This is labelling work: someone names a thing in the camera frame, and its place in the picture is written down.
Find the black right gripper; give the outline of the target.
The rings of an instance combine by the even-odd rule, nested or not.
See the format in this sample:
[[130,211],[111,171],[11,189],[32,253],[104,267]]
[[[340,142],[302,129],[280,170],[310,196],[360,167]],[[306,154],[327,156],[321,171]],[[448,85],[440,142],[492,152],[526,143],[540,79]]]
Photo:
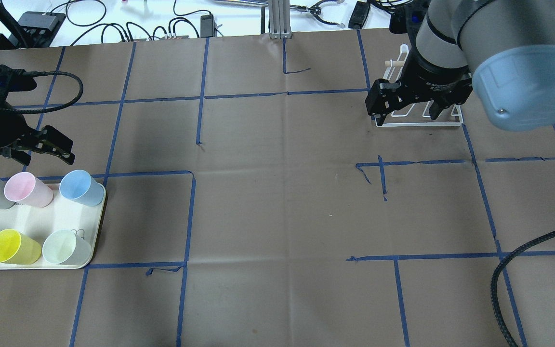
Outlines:
[[429,107],[430,120],[437,120],[446,108],[467,101],[471,92],[472,77],[467,67],[439,67],[426,61],[418,51],[410,51],[397,82],[377,79],[365,105],[372,124],[381,127],[386,114],[430,100],[433,101]]

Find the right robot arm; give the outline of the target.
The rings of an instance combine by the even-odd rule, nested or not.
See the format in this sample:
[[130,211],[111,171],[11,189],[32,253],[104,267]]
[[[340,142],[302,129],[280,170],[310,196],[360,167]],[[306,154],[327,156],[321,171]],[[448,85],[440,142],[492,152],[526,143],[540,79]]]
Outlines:
[[410,52],[397,81],[368,92],[378,126],[429,101],[436,120],[471,92],[500,129],[555,124],[555,0],[414,0],[394,7],[390,31],[408,34]]

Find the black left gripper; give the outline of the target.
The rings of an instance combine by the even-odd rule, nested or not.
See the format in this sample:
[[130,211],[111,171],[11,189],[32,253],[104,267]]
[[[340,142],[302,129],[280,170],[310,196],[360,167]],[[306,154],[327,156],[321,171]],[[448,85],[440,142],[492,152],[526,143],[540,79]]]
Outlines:
[[52,126],[45,126],[40,130],[29,126],[24,115],[68,108],[75,104],[75,98],[63,105],[47,108],[22,109],[7,103],[9,93],[30,92],[37,87],[37,77],[56,75],[72,79],[76,77],[68,72],[27,72],[24,69],[0,67],[0,156],[17,162],[29,162],[31,151],[58,157],[68,165],[74,164],[73,140]]

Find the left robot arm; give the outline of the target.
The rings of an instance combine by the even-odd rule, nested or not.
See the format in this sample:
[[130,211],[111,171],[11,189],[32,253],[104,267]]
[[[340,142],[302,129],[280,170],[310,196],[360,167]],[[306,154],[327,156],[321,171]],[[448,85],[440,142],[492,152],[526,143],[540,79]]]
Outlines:
[[[37,87],[37,77],[66,76],[79,84],[77,94],[63,105],[47,108],[15,108],[7,102],[9,93],[30,92]],[[14,160],[23,166],[31,162],[33,152],[55,156],[71,165],[75,162],[73,140],[52,126],[31,127],[25,120],[29,114],[44,114],[74,105],[84,92],[81,79],[68,72],[27,72],[0,65],[0,157]]]

